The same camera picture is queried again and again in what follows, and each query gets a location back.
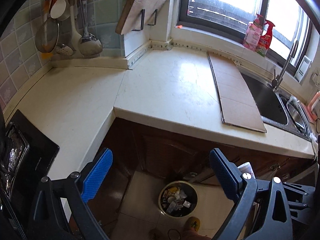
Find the tiled floor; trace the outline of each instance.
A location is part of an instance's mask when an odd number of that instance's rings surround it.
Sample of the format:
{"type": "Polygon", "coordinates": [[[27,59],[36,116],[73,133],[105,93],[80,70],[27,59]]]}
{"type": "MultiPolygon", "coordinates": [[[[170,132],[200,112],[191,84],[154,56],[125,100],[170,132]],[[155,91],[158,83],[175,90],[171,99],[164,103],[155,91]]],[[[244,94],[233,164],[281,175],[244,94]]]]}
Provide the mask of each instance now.
{"type": "MultiPolygon", "coordinates": [[[[148,232],[158,228],[167,235],[170,228],[182,230],[188,217],[170,218],[158,208],[158,196],[165,183],[161,179],[135,172],[121,207],[111,240],[148,240],[148,232]]],[[[233,207],[220,187],[194,185],[198,205],[190,216],[201,220],[199,234],[213,237],[233,207]]]]}

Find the stainless steel sink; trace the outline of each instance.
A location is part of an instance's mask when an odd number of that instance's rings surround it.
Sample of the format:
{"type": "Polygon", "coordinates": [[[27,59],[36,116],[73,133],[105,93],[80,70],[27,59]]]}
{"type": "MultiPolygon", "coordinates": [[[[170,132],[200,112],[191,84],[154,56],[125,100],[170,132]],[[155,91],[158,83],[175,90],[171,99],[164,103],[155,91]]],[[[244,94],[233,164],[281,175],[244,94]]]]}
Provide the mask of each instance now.
{"type": "Polygon", "coordinates": [[[240,72],[256,101],[264,123],[310,141],[311,128],[302,108],[287,103],[290,94],[280,88],[275,91],[270,82],[246,70],[240,69],[240,72]]]}

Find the window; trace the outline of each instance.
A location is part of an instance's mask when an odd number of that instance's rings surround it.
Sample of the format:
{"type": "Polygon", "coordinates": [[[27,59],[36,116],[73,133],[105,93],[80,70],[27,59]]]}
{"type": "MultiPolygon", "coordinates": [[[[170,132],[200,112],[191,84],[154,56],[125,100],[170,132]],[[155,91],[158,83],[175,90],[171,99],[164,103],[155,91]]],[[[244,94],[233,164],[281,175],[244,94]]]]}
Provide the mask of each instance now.
{"type": "Polygon", "coordinates": [[[256,14],[266,15],[266,19],[276,25],[267,57],[280,66],[288,57],[294,40],[299,40],[298,52],[287,68],[294,75],[311,35],[310,20],[295,0],[181,0],[178,24],[242,43],[248,23],[256,14]]]}

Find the wooden cutting board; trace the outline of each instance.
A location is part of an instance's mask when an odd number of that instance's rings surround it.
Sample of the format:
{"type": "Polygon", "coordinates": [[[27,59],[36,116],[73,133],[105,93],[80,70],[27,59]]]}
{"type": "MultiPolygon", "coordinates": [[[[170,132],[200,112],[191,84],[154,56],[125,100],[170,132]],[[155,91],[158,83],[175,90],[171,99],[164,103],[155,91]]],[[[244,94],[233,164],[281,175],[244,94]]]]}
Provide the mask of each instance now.
{"type": "Polygon", "coordinates": [[[156,9],[160,9],[166,0],[127,0],[116,27],[116,33],[126,34],[140,29],[141,11],[145,9],[144,24],[147,24],[156,9]]]}
{"type": "Polygon", "coordinates": [[[267,132],[256,102],[241,73],[230,59],[208,52],[218,88],[222,121],[229,125],[267,132]]]}

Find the countertop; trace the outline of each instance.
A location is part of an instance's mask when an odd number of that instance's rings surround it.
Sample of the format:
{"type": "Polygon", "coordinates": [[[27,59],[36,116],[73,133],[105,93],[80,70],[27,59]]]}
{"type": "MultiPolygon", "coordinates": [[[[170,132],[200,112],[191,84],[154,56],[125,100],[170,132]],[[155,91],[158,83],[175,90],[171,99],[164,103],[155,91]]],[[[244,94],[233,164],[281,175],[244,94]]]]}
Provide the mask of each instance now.
{"type": "Polygon", "coordinates": [[[191,49],[150,51],[132,70],[53,68],[15,109],[60,146],[51,179],[91,161],[116,117],[229,145],[314,157],[310,142],[268,124],[267,133],[223,124],[207,54],[191,49]]]}

